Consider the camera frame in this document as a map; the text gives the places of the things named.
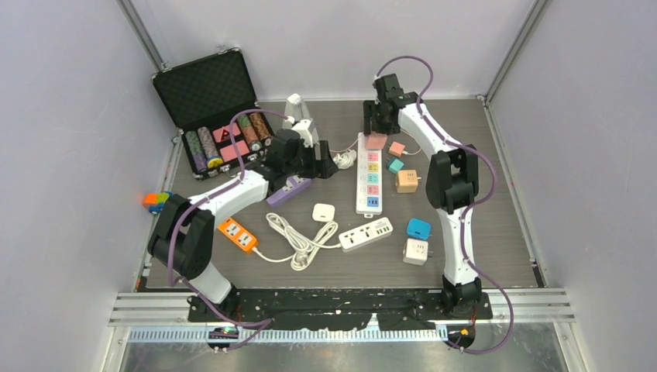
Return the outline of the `white grey power strip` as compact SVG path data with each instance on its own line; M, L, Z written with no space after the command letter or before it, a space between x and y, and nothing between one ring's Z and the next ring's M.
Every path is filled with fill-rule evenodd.
M339 243L343 252L367 246L392 234L394 227L389 218L382 217L359 227L339 234Z

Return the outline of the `orange blue toy car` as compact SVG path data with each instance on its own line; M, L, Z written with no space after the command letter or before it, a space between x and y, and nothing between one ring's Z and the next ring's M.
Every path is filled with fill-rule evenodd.
M143 197L142 206L151 214L159 214L166 201L172 195L170 191L162 191L159 193L150 193Z

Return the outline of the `black poker chip case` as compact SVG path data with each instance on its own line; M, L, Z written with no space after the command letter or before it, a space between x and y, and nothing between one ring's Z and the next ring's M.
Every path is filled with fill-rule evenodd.
M238 112L258 107L258 98L239 48L231 48L157 72L151 82L181 134L192 176L205 180L265 156L273 129L262 113Z

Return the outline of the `blue charger adapter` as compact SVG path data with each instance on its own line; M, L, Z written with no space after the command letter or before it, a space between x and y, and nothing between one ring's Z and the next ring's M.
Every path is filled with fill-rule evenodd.
M409 238L427 241L431 235L432 226L424 220L409 219L406 233Z

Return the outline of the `orange power strip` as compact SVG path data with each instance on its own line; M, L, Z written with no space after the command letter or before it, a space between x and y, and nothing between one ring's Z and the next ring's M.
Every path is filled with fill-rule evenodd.
M233 218L221 222L217 230L245 253L251 253L258 246L258 239Z

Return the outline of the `salmon pink charger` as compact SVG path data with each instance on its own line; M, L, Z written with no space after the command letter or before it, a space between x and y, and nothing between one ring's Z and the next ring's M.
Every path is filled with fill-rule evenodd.
M405 154L406 146L397 141L393 141L388 147L388 153L395 157L401 157Z

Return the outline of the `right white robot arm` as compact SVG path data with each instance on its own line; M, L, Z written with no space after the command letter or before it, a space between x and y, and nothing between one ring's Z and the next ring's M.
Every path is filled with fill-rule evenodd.
M441 310L462 318L483 296L482 282L473 269L472 217L480 191L476 148L453 139L432 117L416 92L406 92L396 74L375 77L377 96L363 103L366 134L407 132L428 158L425 193L442 227L445 268Z

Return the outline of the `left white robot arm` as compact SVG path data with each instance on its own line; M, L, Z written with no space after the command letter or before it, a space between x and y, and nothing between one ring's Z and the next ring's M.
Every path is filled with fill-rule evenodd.
M231 181L190 198L171 195L147 251L205 297L214 317L230 320L238 302L229 294L232 283L212 263L215 230L227 218L280 190L293 175L328 179L338 170L327 140L313 143L297 130L281 129L264 158L247 164Z

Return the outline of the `teal charger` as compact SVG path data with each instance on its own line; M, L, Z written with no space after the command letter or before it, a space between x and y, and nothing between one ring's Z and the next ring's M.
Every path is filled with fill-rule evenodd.
M404 168L404 162L398 158L391 158L385 163L385 168L392 174L398 174Z

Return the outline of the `white metronome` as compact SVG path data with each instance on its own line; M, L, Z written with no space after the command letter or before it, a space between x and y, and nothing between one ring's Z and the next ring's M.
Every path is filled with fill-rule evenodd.
M297 93L287 97L284 114L292 117L295 122L311 118L306 101Z

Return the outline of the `pink cube socket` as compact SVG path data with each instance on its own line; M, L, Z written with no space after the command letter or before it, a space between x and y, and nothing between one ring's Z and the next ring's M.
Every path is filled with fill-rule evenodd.
M387 135L371 133L365 136L365 148L367 150L382 150L387 143Z

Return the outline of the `white flat adapter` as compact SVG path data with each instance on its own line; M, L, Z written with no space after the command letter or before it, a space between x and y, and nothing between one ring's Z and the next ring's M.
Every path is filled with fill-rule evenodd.
M335 217L335 206L325 203L316 203L311 217L316 222L331 222Z

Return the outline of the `purple power strip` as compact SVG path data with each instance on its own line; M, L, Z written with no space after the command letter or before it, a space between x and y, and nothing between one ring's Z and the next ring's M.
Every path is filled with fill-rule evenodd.
M290 176L280 190L266 199L266 203L272 208L282 205L308 188L311 183L312 179L310 178L299 177L297 175Z

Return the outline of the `long white colourful power strip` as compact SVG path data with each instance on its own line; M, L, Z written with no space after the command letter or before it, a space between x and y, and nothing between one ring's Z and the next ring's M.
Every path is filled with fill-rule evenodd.
M366 148L366 136L359 133L356 158L356 213L373 218L383 212L381 150Z

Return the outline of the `tan dragon cube socket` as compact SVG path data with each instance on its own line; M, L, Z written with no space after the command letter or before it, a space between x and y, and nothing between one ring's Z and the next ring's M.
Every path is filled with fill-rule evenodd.
M416 170L399 170L395 176L395 188L398 194L415 193L418 190L420 177Z

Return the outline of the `white cube socket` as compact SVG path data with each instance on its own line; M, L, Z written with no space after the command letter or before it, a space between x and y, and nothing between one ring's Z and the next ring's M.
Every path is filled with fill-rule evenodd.
M407 238L402 251L402 261L405 264L423 266L433 252L428 247L428 241Z

